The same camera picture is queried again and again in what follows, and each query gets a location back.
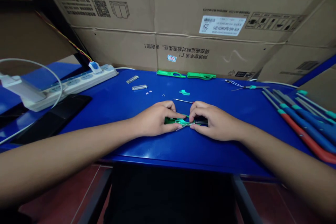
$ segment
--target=power strip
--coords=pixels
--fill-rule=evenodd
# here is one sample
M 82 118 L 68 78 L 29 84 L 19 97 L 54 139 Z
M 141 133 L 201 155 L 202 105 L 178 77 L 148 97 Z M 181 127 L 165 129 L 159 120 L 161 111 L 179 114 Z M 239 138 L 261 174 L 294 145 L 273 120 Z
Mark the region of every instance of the power strip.
M 101 66 L 101 69 L 103 69 L 103 71 L 100 73 L 94 74 L 92 70 L 89 70 L 80 75 L 63 80 L 63 95 L 61 100 L 63 100 L 67 95 L 80 93 L 118 74 L 116 69 L 108 64 Z M 42 109 L 52 106 L 55 103 L 58 96 L 60 95 L 60 89 L 61 87 L 59 83 L 55 83 L 52 85 L 52 87 L 43 90 L 43 93 L 46 95 L 45 99 L 36 103 L 23 97 L 21 97 L 21 100 L 26 108 L 38 112 Z

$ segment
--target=clear plastic piece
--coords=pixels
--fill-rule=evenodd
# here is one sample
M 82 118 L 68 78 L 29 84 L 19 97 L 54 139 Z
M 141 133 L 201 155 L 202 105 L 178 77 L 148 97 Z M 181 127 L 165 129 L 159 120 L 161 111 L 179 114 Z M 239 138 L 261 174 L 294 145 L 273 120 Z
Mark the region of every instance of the clear plastic piece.
M 132 90 L 139 90 L 139 89 L 144 89 L 144 88 L 147 88 L 148 86 L 147 85 L 140 85 L 140 86 L 134 86 L 132 87 Z
M 130 84 L 131 82 L 135 81 L 135 80 L 138 79 L 138 78 L 139 78 L 139 76 L 138 76 L 138 75 L 135 75 L 135 76 L 133 76 L 131 79 L 127 80 L 126 82 L 127 82 L 127 84 Z

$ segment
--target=yellow wire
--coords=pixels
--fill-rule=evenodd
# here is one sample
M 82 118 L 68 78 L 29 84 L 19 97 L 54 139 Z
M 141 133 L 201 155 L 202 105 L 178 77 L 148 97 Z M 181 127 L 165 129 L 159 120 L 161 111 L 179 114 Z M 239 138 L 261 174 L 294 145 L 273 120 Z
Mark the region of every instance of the yellow wire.
M 46 24 L 50 25 L 50 26 L 51 26 L 52 28 L 54 28 L 59 34 L 61 34 L 64 38 L 66 38 L 66 40 L 68 40 L 70 44 L 72 44 L 78 51 L 80 51 L 80 52 L 83 53 L 86 57 L 88 57 L 88 59 L 89 59 L 90 61 L 93 61 L 93 60 L 89 57 L 89 55 L 87 55 L 85 52 L 83 52 L 81 49 L 79 49 L 78 46 L 76 46 L 70 39 L 68 39 L 63 33 L 61 33 L 55 26 L 53 26 L 52 24 L 50 24 L 49 22 L 47 22 L 47 21 L 43 18 L 43 16 L 42 16 L 38 11 L 35 10 L 35 12 L 40 16 L 40 18 L 41 18 Z

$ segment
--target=person's left hand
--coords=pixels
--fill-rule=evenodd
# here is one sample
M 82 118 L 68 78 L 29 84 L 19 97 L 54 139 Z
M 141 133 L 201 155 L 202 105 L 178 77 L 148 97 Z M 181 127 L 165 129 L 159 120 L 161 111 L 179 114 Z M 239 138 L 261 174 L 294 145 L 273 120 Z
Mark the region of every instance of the person's left hand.
M 162 101 L 131 118 L 132 126 L 139 137 L 153 137 L 182 128 L 181 124 L 165 124 L 165 117 L 185 118 L 176 112 L 173 101 Z

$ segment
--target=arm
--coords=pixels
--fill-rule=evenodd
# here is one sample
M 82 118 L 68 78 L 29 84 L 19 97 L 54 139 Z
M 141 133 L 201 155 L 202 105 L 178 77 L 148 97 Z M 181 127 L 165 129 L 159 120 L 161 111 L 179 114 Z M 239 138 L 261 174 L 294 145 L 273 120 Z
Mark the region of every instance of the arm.
M 0 209 L 18 205 L 85 168 L 132 139 L 175 131 L 165 117 L 185 118 L 172 101 L 154 104 L 136 117 L 80 129 L 0 154 Z
M 223 110 L 196 101 L 190 121 L 208 119 L 208 127 L 190 128 L 219 141 L 237 140 L 315 210 L 336 219 L 336 170 Z

